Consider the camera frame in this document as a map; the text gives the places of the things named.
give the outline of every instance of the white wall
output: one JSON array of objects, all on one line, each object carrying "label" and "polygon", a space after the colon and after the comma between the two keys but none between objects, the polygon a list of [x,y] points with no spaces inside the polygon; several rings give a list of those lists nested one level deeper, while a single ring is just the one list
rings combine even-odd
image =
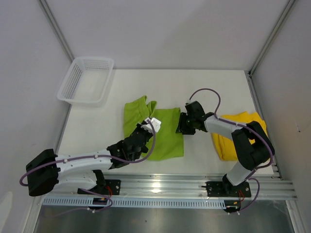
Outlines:
[{"label": "white wall", "polygon": [[293,181],[300,210],[311,231],[310,9],[311,1],[297,1],[256,71],[254,82],[276,147],[281,172],[285,178]]},{"label": "white wall", "polygon": [[56,93],[70,62],[36,0],[0,1],[0,54],[0,199],[13,191],[2,232],[17,233],[31,200],[18,181],[55,146],[68,108]]},{"label": "white wall", "polygon": [[287,0],[48,0],[75,56],[249,70]]}]

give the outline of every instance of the yellow shirt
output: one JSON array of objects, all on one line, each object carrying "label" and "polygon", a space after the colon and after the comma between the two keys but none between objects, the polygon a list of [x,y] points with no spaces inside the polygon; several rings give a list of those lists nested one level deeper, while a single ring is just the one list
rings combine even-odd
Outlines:
[{"label": "yellow shirt", "polygon": [[[260,116],[256,112],[252,114],[248,114],[248,112],[243,112],[237,115],[223,115],[221,117],[242,123],[250,123],[252,121],[257,121],[262,126],[264,132],[267,134],[266,123],[264,122],[264,120],[260,118]],[[214,145],[216,147],[216,151],[221,160],[224,161],[238,160],[233,141],[216,133],[212,133],[212,138],[214,141]]]}]

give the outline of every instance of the folded green cloth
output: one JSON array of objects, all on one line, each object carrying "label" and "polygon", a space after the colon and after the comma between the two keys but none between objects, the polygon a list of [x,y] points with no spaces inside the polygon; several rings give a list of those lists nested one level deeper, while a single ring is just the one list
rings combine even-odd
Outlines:
[{"label": "folded green cloth", "polygon": [[[164,160],[184,156],[184,138],[181,133],[176,133],[178,126],[180,108],[156,109],[156,101],[146,104],[147,96],[143,96],[134,102],[124,106],[124,136],[128,137],[147,117],[160,120],[161,128],[156,134],[155,148],[148,160]],[[150,149],[153,137],[147,143]]]}]

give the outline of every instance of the white table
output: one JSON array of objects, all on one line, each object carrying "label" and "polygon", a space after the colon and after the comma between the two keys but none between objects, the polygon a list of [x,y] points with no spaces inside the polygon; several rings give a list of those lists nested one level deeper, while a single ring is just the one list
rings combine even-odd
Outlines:
[{"label": "white table", "polygon": [[[143,95],[156,100],[157,108],[180,107],[190,95],[202,87],[219,92],[222,102],[219,115],[255,111],[244,71],[240,70],[114,70],[114,80],[103,107],[72,106],[62,138],[59,154],[81,154],[101,150],[123,136],[123,108]],[[205,112],[213,112],[217,96],[208,91],[195,95]],[[221,161],[209,133],[184,136],[184,157],[163,161],[144,161],[113,169],[111,173],[223,175],[235,162]],[[270,167],[257,175],[271,176]]]}]

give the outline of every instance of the white plastic laundry basket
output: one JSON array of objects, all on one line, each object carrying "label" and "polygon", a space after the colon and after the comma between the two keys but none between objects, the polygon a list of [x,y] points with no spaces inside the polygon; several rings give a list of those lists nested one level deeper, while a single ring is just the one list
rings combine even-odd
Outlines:
[{"label": "white plastic laundry basket", "polygon": [[113,65],[114,61],[109,58],[75,58],[57,93],[57,98],[72,105],[101,106],[109,94]]}]

